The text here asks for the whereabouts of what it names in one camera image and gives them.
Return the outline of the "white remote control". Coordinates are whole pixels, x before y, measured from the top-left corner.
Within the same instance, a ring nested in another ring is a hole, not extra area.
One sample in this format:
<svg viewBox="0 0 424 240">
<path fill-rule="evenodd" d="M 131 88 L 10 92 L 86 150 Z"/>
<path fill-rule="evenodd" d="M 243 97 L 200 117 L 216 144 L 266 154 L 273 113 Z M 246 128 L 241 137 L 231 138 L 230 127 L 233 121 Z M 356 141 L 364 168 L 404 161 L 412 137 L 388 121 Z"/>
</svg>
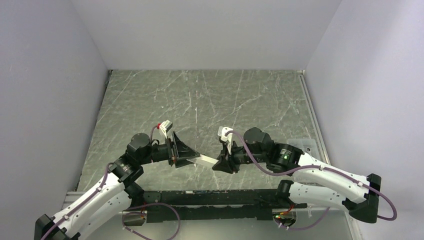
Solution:
<svg viewBox="0 0 424 240">
<path fill-rule="evenodd" d="M 211 169 L 218 162 L 217 159 L 202 154 L 198 157 L 190 158 L 188 161 L 209 169 Z"/>
</svg>

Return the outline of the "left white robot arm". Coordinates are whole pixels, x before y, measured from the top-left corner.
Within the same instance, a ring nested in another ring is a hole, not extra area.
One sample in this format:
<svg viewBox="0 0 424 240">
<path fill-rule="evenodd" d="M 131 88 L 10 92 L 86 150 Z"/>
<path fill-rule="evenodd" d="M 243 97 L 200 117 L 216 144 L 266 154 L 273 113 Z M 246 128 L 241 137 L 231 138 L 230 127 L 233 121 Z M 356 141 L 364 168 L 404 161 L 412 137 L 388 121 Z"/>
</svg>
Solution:
<svg viewBox="0 0 424 240">
<path fill-rule="evenodd" d="M 144 190 L 136 180 L 143 165 L 167 161 L 177 168 L 190 164 L 200 153 L 166 132 L 163 144 L 155 144 L 145 133 L 135 134 L 123 155 L 106 165 L 100 180 L 68 207 L 37 219 L 36 240 L 85 240 L 117 213 L 137 210 L 144 203 Z"/>
</svg>

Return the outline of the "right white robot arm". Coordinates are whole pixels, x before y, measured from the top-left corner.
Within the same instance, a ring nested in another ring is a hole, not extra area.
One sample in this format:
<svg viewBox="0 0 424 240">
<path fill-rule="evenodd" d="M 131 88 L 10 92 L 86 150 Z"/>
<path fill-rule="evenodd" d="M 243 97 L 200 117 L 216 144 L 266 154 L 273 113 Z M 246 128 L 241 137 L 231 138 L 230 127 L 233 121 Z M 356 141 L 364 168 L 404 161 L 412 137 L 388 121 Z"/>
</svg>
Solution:
<svg viewBox="0 0 424 240">
<path fill-rule="evenodd" d="M 275 200 L 280 207 L 314 204 L 337 208 L 369 224 L 380 218 L 379 175 L 364 176 L 338 169 L 298 147 L 273 141 L 257 127 L 241 136 L 221 126 L 217 135 L 223 149 L 212 167 L 214 171 L 234 174 L 241 165 L 254 164 L 268 175 L 291 177 L 278 185 Z"/>
</svg>

